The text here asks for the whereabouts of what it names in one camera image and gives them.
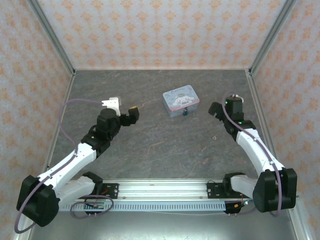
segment enclosure wall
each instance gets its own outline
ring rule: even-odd
[[[76,69],[248,68],[285,0],[41,0]]]
[[[254,80],[277,156],[298,174],[320,236],[320,4],[298,0]]]
[[[70,75],[26,0],[0,1],[0,239],[12,239],[22,180],[37,176]]]

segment cartoon character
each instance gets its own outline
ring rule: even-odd
[[[174,101],[172,105],[182,107],[192,103],[194,99],[195,98],[193,96],[185,96],[184,94],[181,93],[177,96],[177,99]]]

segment patterned wallpaper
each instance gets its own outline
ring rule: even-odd
[[[256,76],[277,155],[320,236],[320,4],[298,0]]]
[[[22,180],[44,165],[70,75],[26,0],[0,1],[0,233],[11,240]]]
[[[248,68],[285,0],[39,0],[76,69]]]

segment granite-patterned floor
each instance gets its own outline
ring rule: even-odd
[[[162,93],[192,85],[200,104],[187,116],[169,117]],[[82,70],[77,71],[69,99],[96,101],[119,96],[122,113],[138,106],[136,125],[122,127],[111,147],[75,177],[87,171],[104,179],[213,178],[244,172],[256,177],[245,152],[227,134],[222,122],[208,114],[228,90],[244,97],[243,112],[261,134],[258,117],[244,70]],[[63,126],[78,142],[95,124],[101,106],[68,105]],[[51,166],[72,151],[59,134]]]

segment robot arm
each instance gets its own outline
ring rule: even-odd
[[[226,131],[243,148],[258,175],[258,179],[251,179],[242,172],[228,173],[223,179],[224,189],[226,192],[239,192],[252,198],[256,208],[262,213],[277,210],[279,183],[276,181],[276,168],[282,186],[281,209],[293,208],[296,204],[297,174],[292,168],[286,169],[271,154],[259,137],[255,125],[250,120],[244,120],[242,106],[242,98],[238,96],[226,98],[225,109],[228,116],[254,138],[239,130],[228,120],[220,103],[213,102],[209,109],[209,114],[223,121]],[[271,162],[257,141],[266,149]]]
[[[30,192],[45,178],[45,181],[27,202],[22,213],[41,227],[48,225],[58,214],[59,208],[76,199],[93,194],[101,194],[102,178],[87,172],[74,183],[66,184],[84,166],[96,160],[108,147],[112,139],[118,134],[121,126],[130,126],[139,119],[138,108],[128,110],[129,116],[120,113],[120,102],[117,97],[102,101],[101,110],[96,125],[83,137],[77,146],[77,154],[64,168],[53,174],[61,166],[70,161],[75,150],[66,156],[53,168],[40,174],[38,177],[29,175],[21,185],[16,209],[19,210]]]

